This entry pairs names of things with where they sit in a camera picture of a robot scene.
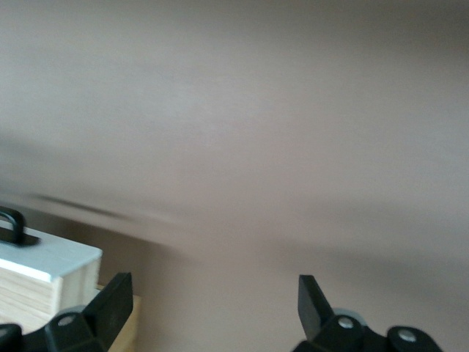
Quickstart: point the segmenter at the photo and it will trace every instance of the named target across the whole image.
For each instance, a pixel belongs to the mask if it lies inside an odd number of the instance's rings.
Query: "wall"
[[[142,351],[290,351],[299,273],[380,333],[463,351],[468,17],[456,1],[5,0],[1,198],[94,234],[106,273],[136,271]]]

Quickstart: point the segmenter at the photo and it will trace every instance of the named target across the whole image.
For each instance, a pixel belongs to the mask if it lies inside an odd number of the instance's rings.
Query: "metal bolt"
[[[401,339],[403,339],[404,341],[407,341],[407,342],[415,342],[417,341],[417,336],[411,332],[410,330],[407,330],[407,329],[401,329],[397,332],[397,334],[399,335],[399,337]]]
[[[344,329],[351,329],[353,327],[353,322],[350,318],[340,317],[339,325]]]
[[[59,322],[57,323],[58,326],[66,326],[70,323],[72,323],[75,320],[74,315],[67,315],[66,317],[63,317]]]

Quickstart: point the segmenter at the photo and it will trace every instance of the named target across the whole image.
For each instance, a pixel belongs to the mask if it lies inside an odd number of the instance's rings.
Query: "wooden board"
[[[9,223],[0,221],[0,227]],[[0,323],[17,323],[23,333],[46,324],[59,311],[91,301],[102,251],[25,229],[36,246],[0,243]]]

